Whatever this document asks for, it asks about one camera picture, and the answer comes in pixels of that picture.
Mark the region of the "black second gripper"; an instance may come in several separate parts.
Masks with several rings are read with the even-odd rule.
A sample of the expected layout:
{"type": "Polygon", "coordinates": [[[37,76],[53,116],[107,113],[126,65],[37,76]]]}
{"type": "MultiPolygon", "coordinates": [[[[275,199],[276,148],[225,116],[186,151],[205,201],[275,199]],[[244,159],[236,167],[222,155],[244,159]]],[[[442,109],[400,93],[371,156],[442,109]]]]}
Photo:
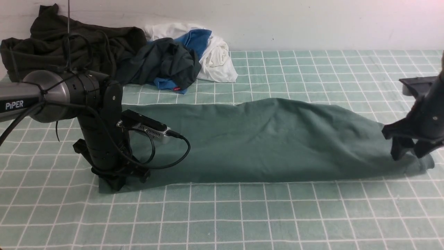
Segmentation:
{"type": "Polygon", "coordinates": [[[413,152],[423,158],[439,148],[444,133],[444,84],[437,76],[425,95],[415,98],[406,117],[384,125],[382,133],[386,139],[393,138],[391,156],[400,160],[412,148],[412,139],[417,139],[413,152]]]}

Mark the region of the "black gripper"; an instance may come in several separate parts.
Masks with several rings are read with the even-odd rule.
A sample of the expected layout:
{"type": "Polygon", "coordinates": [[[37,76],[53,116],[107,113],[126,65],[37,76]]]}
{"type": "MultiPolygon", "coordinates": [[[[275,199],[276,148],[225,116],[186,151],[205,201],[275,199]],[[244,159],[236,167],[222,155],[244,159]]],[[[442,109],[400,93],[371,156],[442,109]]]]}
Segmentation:
{"type": "Polygon", "coordinates": [[[109,81],[88,93],[87,104],[77,117],[84,140],[74,144],[99,176],[99,192],[119,192],[127,177],[146,183],[149,168],[140,163],[130,147],[129,132],[117,126],[122,113],[123,88],[109,81]]]}

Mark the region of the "black second robot arm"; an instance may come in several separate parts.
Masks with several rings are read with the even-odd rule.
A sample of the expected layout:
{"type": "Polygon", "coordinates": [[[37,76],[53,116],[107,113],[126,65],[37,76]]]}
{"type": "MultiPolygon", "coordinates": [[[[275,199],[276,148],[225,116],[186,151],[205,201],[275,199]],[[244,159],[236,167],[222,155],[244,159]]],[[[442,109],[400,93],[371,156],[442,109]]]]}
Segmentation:
{"type": "Polygon", "coordinates": [[[401,78],[403,95],[415,98],[405,118],[384,125],[382,134],[392,140],[391,156],[400,160],[412,151],[417,158],[443,147],[444,72],[437,76],[401,78]]]}

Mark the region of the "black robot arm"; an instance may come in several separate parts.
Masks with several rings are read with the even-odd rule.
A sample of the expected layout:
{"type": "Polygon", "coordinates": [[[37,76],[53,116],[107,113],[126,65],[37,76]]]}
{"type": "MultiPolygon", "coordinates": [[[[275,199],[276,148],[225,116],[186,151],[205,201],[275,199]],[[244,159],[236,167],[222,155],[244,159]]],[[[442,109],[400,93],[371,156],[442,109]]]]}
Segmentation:
{"type": "Polygon", "coordinates": [[[144,183],[150,170],[133,155],[129,128],[123,126],[123,88],[103,73],[37,70],[22,82],[1,83],[1,122],[9,133],[25,117],[40,123],[77,119],[83,138],[73,144],[92,172],[114,191],[128,178],[144,183]]]}

